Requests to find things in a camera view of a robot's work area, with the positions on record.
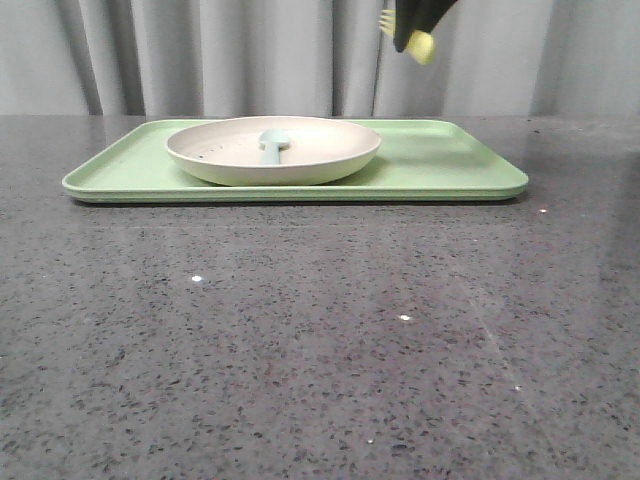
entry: spoon head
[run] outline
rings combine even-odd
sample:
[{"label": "spoon head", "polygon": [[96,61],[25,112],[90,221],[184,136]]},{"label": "spoon head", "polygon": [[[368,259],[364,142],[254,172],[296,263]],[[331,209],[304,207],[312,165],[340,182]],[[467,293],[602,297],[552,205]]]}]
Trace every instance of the spoon head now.
[{"label": "spoon head", "polygon": [[278,145],[280,148],[286,148],[289,146],[291,139],[289,135],[284,130],[280,130],[279,128],[271,128],[269,130],[265,130],[260,135],[260,144],[262,146],[267,143],[274,143]]}]

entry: green tray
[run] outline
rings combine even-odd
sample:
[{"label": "green tray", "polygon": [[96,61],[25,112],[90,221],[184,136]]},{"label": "green tray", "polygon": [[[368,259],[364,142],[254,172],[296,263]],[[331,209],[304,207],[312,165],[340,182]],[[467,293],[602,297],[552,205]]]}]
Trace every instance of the green tray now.
[{"label": "green tray", "polygon": [[460,127],[436,120],[349,120],[382,137],[349,177],[309,187],[225,187],[184,173],[165,151],[177,131],[214,120],[159,120],[135,130],[62,180],[91,203],[504,200],[528,178]]}]

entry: fork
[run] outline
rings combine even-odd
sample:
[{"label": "fork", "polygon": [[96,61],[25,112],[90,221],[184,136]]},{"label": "fork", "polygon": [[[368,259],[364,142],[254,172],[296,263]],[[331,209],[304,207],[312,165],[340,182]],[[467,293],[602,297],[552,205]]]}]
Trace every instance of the fork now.
[{"label": "fork", "polygon": [[[393,9],[382,10],[380,14],[380,30],[393,38],[396,32],[396,11]],[[421,30],[414,30],[407,43],[407,52],[420,65],[426,65],[433,60],[436,52],[436,44],[433,36]]]}]

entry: plate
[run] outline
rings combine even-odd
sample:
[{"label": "plate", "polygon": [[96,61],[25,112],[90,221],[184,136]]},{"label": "plate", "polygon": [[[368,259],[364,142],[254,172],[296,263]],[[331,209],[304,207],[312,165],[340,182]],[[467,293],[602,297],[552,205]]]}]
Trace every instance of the plate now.
[{"label": "plate", "polygon": [[[259,137],[284,130],[288,148],[280,164],[260,165]],[[228,186],[318,185],[364,168],[380,147],[380,135],[355,123],[316,117],[266,116],[222,120],[182,130],[166,148],[185,172]]]}]

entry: tray rim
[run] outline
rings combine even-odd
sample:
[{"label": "tray rim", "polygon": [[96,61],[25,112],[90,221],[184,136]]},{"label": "tray rim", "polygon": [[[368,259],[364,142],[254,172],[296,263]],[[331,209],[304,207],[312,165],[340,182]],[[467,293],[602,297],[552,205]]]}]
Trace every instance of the tray rim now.
[{"label": "tray rim", "polygon": [[[103,157],[105,154],[120,148],[122,143],[131,137],[135,137],[142,130],[153,128],[156,125],[166,125],[167,123],[194,123],[202,124],[209,122],[219,122],[226,120],[224,118],[205,119],[205,118],[167,118],[160,120],[151,120],[144,122],[133,128],[128,133],[122,135],[117,140],[107,145],[104,149],[93,155],[91,158],[83,162],[78,167],[71,170],[62,178],[62,187],[66,192],[76,200],[87,203],[241,203],[241,202],[286,202],[286,201],[304,201],[304,202],[330,202],[330,201],[501,201],[516,197],[524,192],[529,184],[528,175],[518,167],[510,163],[508,160],[498,155],[484,143],[477,140],[462,127],[453,122],[437,119],[385,119],[385,118],[345,118],[340,120],[357,122],[358,124],[377,123],[383,124],[378,127],[389,128],[393,124],[400,123],[437,123],[446,125],[450,129],[467,136],[470,140],[477,142],[483,148],[489,150],[493,155],[518,172],[522,177],[522,182],[512,187],[464,187],[452,189],[449,187],[373,187],[368,185],[309,185],[309,186],[247,186],[247,187],[228,187],[228,186],[199,186],[199,187],[180,187],[180,190],[167,190],[160,188],[139,188],[131,189],[104,189],[93,187],[80,187],[72,183],[75,176],[82,172],[96,161],[108,159]],[[276,196],[265,195],[268,193],[278,192]]]}]

